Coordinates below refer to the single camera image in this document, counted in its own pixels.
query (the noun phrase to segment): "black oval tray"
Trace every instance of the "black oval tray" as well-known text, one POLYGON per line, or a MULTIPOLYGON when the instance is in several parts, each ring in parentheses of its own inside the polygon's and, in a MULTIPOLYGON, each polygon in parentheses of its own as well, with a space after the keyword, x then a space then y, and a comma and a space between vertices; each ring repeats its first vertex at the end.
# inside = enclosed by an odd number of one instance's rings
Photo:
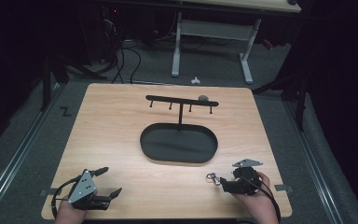
POLYGON ((217 138, 200 125, 154 123, 142 132, 141 147, 152 160, 203 163, 216 152, 217 138))

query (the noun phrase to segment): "horizontal bar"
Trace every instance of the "horizontal bar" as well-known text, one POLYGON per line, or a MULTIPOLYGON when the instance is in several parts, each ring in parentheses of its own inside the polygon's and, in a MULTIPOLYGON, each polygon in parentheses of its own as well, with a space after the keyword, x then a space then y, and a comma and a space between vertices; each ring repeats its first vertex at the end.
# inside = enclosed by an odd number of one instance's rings
POLYGON ((189 99, 174 98, 174 97, 167 97, 167 96, 156 96, 156 95, 146 95, 146 100, 181 104, 181 105, 205 105, 205 106, 219 105, 219 103, 217 103, 216 101, 189 100, 189 99))

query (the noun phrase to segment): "metal bracket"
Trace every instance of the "metal bracket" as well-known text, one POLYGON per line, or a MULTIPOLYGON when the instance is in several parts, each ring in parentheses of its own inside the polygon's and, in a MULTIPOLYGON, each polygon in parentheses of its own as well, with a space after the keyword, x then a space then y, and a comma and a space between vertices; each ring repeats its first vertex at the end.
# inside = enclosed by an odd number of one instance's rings
POLYGON ((234 167, 251 167, 251 166, 258 166, 258 165, 262 165, 263 162, 261 161, 253 161, 253 160, 249 160, 249 159, 244 159, 242 161, 238 161, 234 164, 232 164, 232 166, 234 167))
POLYGON ((78 181, 74 191, 69 197, 68 203, 74 203, 87 195, 94 192, 97 189, 94 181, 92 180, 92 176, 89 171, 85 171, 78 181))
POLYGON ((293 188, 290 186, 286 186, 286 185, 275 185, 275 190, 276 191, 286 191, 286 193, 292 193, 293 192, 293 188))

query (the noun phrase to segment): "hook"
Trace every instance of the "hook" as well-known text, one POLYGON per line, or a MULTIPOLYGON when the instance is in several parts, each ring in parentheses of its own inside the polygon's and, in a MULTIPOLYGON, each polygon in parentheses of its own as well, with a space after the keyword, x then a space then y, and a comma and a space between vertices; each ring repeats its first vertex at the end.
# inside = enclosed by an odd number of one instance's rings
POLYGON ((210 173, 206 175, 207 179, 212 179, 216 186, 220 185, 220 177, 216 173, 210 173))

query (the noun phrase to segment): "metal rail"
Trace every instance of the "metal rail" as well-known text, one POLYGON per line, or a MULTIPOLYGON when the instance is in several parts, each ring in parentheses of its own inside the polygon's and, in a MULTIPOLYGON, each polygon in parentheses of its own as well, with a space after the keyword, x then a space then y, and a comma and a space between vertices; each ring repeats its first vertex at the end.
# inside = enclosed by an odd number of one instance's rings
POLYGON ((48 114, 49 110, 53 103, 58 99, 64 89, 63 85, 56 84, 54 86, 52 92, 52 100, 48 107, 44 111, 40 111, 38 116, 36 117, 34 123, 32 124, 31 128, 28 130, 28 133, 22 139, 19 147, 17 148, 16 153, 14 154, 13 158, 11 159, 10 163, 8 164, 5 171, 0 176, 0 202, 2 198, 5 196, 5 193, 10 186, 11 182, 13 181, 14 177, 16 176, 17 172, 19 171, 23 161, 25 160, 28 152, 31 150, 32 143, 36 134, 40 130, 46 115, 48 114))
POLYGON ((290 115, 290 120, 296 130, 298 138, 302 144, 303 152, 306 158, 307 165, 310 169, 310 175, 313 179, 316 189, 318 190, 319 196, 321 198, 322 204, 324 205, 324 210, 328 218, 330 219, 330 223, 341 224, 344 223, 341 217, 341 214, 338 212, 336 203, 334 201, 334 197, 331 194, 330 188, 327 186, 324 181, 324 176, 322 175, 321 170, 319 169, 318 163, 315 160, 312 150, 310 148, 310 144, 307 140, 307 137, 303 132, 298 129, 296 124, 296 110, 293 108, 290 102, 283 102, 283 105, 286 111, 290 115))

